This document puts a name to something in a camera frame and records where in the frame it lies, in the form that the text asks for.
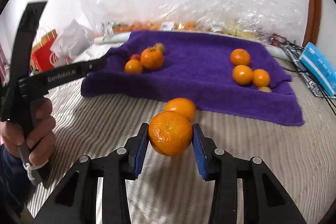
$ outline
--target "bed sheet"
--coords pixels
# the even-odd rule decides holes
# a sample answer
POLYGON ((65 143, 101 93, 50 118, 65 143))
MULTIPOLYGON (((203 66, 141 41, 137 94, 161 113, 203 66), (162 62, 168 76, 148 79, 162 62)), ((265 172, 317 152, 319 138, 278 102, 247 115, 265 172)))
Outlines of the bed sheet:
MULTIPOLYGON (((101 55, 102 47, 82 59, 101 55)), ((288 191, 308 224, 317 224, 336 198, 335 117, 300 77, 290 84, 302 107, 305 124, 285 127, 228 114, 198 111, 195 122, 217 147, 235 157, 261 157, 288 191)), ((164 103, 122 94, 83 98, 77 80, 50 91, 57 121, 53 169, 47 181, 31 191, 28 209, 33 217, 66 171, 81 156, 108 155, 137 134, 143 122, 160 113, 164 103)), ((98 181, 96 222, 102 223, 102 179, 98 181)), ((243 223, 243 193, 238 181, 238 221, 243 223)), ((148 147, 142 174, 127 181, 132 223, 208 223, 213 182, 198 174, 192 147, 177 157, 165 157, 148 147)))

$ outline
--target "tangerine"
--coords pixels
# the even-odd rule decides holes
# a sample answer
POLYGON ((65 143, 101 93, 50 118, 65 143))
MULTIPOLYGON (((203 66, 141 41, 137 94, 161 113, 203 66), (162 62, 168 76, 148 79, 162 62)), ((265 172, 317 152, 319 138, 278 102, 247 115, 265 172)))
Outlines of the tangerine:
POLYGON ((142 73, 142 70, 141 62, 137 59, 131 59, 125 65, 126 73, 142 73))
POLYGON ((253 80, 253 71, 246 65, 238 65, 232 70, 232 78, 238 85, 248 85, 253 80))
POLYGON ((150 27, 150 30, 152 31, 158 31, 161 28, 161 23, 160 22, 154 22, 152 26, 150 27))
POLYGON ((158 48, 163 54, 166 51, 165 46, 162 43, 155 43, 155 45, 153 46, 153 48, 158 48))
POLYGON ((272 90, 268 86, 261 86, 259 87, 259 90, 263 92, 272 92, 272 90))
POLYGON ((253 85, 257 87, 268 86, 270 82, 270 76, 267 71, 263 69, 256 69, 253 71, 253 85))
POLYGON ((119 27, 115 27, 112 30, 113 30, 113 33, 120 33, 120 28, 119 27))
POLYGON ((147 48, 141 53, 141 64, 149 70, 156 70, 162 67, 163 53, 158 48, 147 48))
POLYGON ((128 25, 123 25, 119 28, 120 32, 130 32, 131 30, 132 30, 132 27, 128 25))
POLYGON ((248 66, 251 62, 251 56, 246 50, 242 48, 237 48, 230 54, 230 61, 235 66, 238 65, 248 66))
POLYGON ((183 116, 187 117, 191 122, 195 118, 196 106, 194 102, 187 98, 175 98, 167 102, 165 111, 176 111, 183 116))
POLYGON ((196 22, 194 21, 189 21, 184 24, 188 29, 194 29, 196 27, 196 22))
POLYGON ((149 124, 148 138, 151 145, 165 156, 177 156, 184 152, 192 137, 191 122, 176 111, 157 114, 149 124))
POLYGON ((148 22, 145 22, 142 24, 142 30, 149 30, 150 28, 151 26, 148 22))
POLYGON ((142 24, 140 21, 134 21, 132 25, 132 31, 142 30, 142 24))

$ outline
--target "dark blue sleeve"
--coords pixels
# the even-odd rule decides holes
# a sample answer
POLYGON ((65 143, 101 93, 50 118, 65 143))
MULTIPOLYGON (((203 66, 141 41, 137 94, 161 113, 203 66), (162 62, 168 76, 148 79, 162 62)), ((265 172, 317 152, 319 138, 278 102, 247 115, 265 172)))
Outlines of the dark blue sleeve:
POLYGON ((0 198, 1 202, 9 205, 17 215, 28 197, 31 183, 27 171, 23 168, 21 159, 13 157, 5 148, 0 146, 0 198))

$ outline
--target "red apple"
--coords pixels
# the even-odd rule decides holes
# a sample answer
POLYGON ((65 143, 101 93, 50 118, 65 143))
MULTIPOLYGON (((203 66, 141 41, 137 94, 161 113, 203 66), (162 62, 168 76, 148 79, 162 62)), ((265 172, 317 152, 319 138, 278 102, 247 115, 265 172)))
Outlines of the red apple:
POLYGON ((132 59, 136 59, 136 60, 140 60, 140 54, 133 54, 130 58, 130 60, 132 59))

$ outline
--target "finger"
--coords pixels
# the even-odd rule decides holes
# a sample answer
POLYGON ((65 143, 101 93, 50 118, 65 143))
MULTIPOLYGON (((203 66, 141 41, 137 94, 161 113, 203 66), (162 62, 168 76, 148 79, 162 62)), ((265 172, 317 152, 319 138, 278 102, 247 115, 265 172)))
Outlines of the finger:
POLYGON ((30 153, 29 161, 35 166, 45 163, 54 151, 55 140, 55 134, 49 132, 30 153))
POLYGON ((7 149, 7 151, 14 157, 20 158, 20 154, 17 150, 17 145, 15 143, 12 143, 10 140, 8 140, 6 137, 2 136, 3 143, 7 149))
POLYGON ((53 111, 53 104, 50 99, 44 98, 43 104, 36 111, 36 119, 42 120, 51 115, 53 111))
POLYGON ((55 126, 56 121, 52 116, 41 120, 27 137, 28 147, 34 147, 34 145, 37 144, 38 141, 46 136, 50 131, 52 131, 55 126))
POLYGON ((23 137, 22 129, 15 123, 2 122, 0 125, 1 136, 14 145, 23 144, 25 138, 23 137))

